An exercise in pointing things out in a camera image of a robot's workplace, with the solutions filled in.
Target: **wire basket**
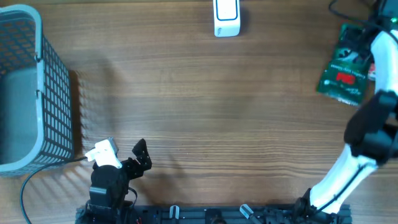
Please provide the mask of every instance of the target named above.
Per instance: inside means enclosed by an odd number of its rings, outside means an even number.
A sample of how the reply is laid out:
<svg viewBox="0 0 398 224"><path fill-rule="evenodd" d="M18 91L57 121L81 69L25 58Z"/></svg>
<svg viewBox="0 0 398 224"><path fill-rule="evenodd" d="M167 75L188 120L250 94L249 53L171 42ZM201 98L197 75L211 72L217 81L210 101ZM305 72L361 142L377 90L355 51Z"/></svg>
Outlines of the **wire basket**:
<svg viewBox="0 0 398 224"><path fill-rule="evenodd" d="M0 7L0 175L73 155L68 70L30 6Z"/></svg>

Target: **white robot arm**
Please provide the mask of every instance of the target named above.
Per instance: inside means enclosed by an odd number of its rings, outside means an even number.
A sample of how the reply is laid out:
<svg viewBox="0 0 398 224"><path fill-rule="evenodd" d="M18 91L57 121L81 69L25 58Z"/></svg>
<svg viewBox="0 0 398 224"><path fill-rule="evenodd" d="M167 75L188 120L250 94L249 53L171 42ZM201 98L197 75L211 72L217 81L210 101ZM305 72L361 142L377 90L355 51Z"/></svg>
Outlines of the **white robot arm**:
<svg viewBox="0 0 398 224"><path fill-rule="evenodd" d="M398 31L392 30L398 37ZM376 93L392 91L398 95L398 45L385 32L381 32L371 44L376 66ZM338 213L341 204L350 193L379 167L372 156L354 156L349 144L345 144L341 156L326 177L310 192L311 205L325 213Z"/></svg>

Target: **wooden table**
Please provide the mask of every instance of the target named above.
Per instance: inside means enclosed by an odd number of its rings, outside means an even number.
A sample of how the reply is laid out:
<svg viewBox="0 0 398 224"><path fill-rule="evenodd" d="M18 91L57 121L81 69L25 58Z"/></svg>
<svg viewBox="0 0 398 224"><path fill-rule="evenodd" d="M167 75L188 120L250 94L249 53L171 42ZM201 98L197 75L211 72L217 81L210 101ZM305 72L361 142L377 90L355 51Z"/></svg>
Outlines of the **wooden table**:
<svg viewBox="0 0 398 224"><path fill-rule="evenodd" d="M126 159L145 138L154 165L131 182L139 205L294 202L336 161L356 110L315 92L342 23L327 4L244 1L241 34L224 39L210 1L36 6L71 70L77 154L114 136ZM33 178L32 222L73 223L91 166ZM24 222L24 178L0 179L1 223ZM397 185L397 162L366 179L347 201L354 222L395 223Z"/></svg>

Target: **green card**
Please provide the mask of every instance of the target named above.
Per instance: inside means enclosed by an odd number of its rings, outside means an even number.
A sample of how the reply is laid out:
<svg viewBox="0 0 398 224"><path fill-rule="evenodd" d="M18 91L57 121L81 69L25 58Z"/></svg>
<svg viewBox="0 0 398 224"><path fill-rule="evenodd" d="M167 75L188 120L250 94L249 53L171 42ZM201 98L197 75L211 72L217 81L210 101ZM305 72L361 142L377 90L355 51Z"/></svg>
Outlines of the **green card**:
<svg viewBox="0 0 398 224"><path fill-rule="evenodd" d="M347 28L361 29L354 25L344 24L339 41ZM341 102L359 105L366 92L369 67L370 60L361 60L356 52L337 47L332 60L321 76L317 91Z"/></svg>

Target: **black cable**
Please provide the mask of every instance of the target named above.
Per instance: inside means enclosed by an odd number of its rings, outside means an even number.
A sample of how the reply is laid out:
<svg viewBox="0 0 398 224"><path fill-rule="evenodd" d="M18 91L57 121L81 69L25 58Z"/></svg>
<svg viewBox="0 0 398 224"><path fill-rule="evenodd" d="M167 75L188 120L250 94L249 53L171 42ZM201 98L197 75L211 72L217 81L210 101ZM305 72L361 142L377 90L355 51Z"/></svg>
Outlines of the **black cable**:
<svg viewBox="0 0 398 224"><path fill-rule="evenodd" d="M87 157L82 157L82 158L79 158L79 159L71 159L71 160L65 160L65 161L61 161L61 162L54 162L54 163L51 163L51 164L47 164L47 165L44 165L44 166L42 166L42 167L36 169L35 171L33 171L33 172L26 178L26 180L25 180L24 183L22 184L21 191L19 192L19 203L20 203L20 205L21 205L22 214L23 214L23 216L24 216L24 218L25 218L25 221L26 221L28 224L32 224L32 222L30 221L30 219L29 219L29 217L27 216L26 211L25 211L24 200L23 200L23 194L24 194L24 189L25 189L26 183L30 180L30 178L32 178L33 175L35 175L36 173L38 173L38 172L40 172L40 171L42 171L42 170L44 170L44 169L46 169L46 168L49 168L49 167L52 167L52 166L64 165L64 164L68 164L68 163L70 163L70 162L78 162L78 161L82 161L82 160L85 160L85 159L87 159Z"/></svg>
<svg viewBox="0 0 398 224"><path fill-rule="evenodd" d="M136 195L136 199L135 199L134 202L129 206L129 210L128 210L128 212L126 212L126 214L125 214L125 216L124 216L124 224L127 223L127 214L128 214L129 212L130 212L129 221L131 221L132 211L133 211L133 210L135 211L134 206L135 206L135 204L136 204L136 202L137 202L137 198L138 198L138 193L136 192L136 190L134 190L134 189L131 188L131 187L129 187L129 190L130 190L132 193L134 193L134 195Z"/></svg>
<svg viewBox="0 0 398 224"><path fill-rule="evenodd" d="M130 208L133 208L137 202L137 198L138 198L138 193L136 192L136 190L134 190L133 188L129 187L129 190L134 193L134 195L136 195L136 199L134 200L134 202L130 205Z"/></svg>
<svg viewBox="0 0 398 224"><path fill-rule="evenodd" d="M357 18L355 18L355 17L347 16L346 14L343 14L343 13L338 12L337 10L335 10L335 9L332 8L332 6L333 6L334 4L336 4L337 2L338 2L338 0L332 0L332 1L330 2L330 4L329 4L329 11L330 11L331 13L333 13L333 14L336 15L336 16L342 17L342 18L344 18L344 19L348 19L348 20L351 20L351 21L354 21L354 22L358 22L358 23L364 24L364 25L366 25L366 26L371 26L371 27L377 28L377 29L380 30L380 31L384 31L384 32L386 32L386 33L397 43L397 46L398 46L398 38L397 38L396 36L394 36L394 34L392 34L391 31L390 31L389 29L387 29L387 28L385 28L385 27L383 27L383 26L377 25L377 24L375 24L375 23L373 23L373 22L368 22L368 21L365 21L365 20L362 20L362 19L357 19Z"/></svg>

